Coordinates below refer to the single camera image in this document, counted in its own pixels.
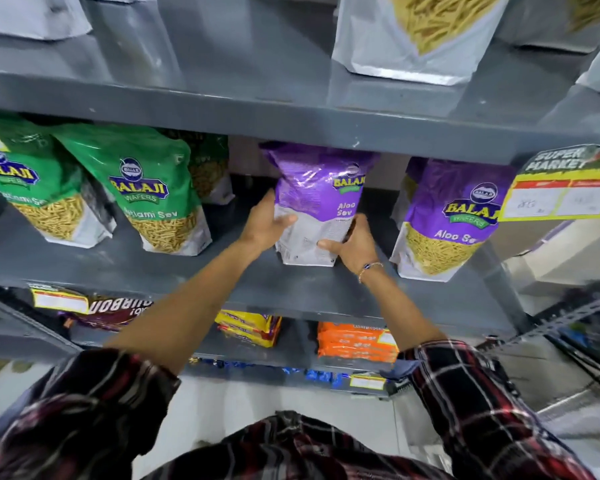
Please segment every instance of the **shirt sleeve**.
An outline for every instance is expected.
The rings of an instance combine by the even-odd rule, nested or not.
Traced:
[[[456,478],[594,480],[474,348],[444,340],[405,355],[420,361],[411,380]]]
[[[54,367],[0,437],[0,478],[131,478],[180,381],[137,355],[85,351]]]

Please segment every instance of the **green packaging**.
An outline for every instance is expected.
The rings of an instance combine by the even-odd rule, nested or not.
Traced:
[[[145,250],[196,256],[211,243],[186,143],[119,125],[63,125],[54,135],[112,193]]]
[[[115,220],[48,128],[0,114],[0,140],[0,193],[46,240],[90,248],[111,237]]]
[[[223,134],[158,129],[172,139],[181,139],[191,149],[189,172],[202,203],[226,205],[232,201],[229,176],[229,138]]]

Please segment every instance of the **plaid shirt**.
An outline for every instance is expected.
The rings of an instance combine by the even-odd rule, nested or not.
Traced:
[[[406,353],[413,384],[458,479],[594,480],[512,395],[492,363],[463,342]],[[138,356],[86,351],[53,368],[0,421],[0,479],[124,479],[153,447],[179,380]],[[293,411],[182,455],[155,479],[445,479],[426,463],[371,451]]]

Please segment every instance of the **floor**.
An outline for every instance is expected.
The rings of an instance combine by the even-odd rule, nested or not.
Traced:
[[[512,349],[501,359],[523,397],[536,408],[588,382],[551,349],[536,344]],[[18,374],[5,367],[0,372],[0,413],[46,370],[47,365],[35,364]],[[413,390],[382,401],[330,391],[183,377],[153,450],[134,462],[134,478],[142,478],[200,441],[216,442],[277,410],[296,410],[329,422],[385,454],[423,458],[425,450],[419,445],[439,442]],[[426,452],[430,451],[440,453],[441,449],[427,446]],[[433,457],[437,455],[427,456],[435,462]]]

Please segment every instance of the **person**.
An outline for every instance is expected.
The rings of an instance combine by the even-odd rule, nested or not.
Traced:
[[[153,447],[181,372],[240,275],[279,240],[293,216],[274,218],[270,191],[240,238],[190,281],[147,309],[103,349],[51,369],[0,436],[0,479],[124,479]],[[593,480],[576,455],[508,389],[487,357],[448,339],[378,262],[366,217],[345,243],[320,241],[360,277],[408,359],[418,395],[458,479]],[[346,433],[293,411],[277,412],[216,445],[184,454],[160,479],[451,478],[426,463],[378,454]]]

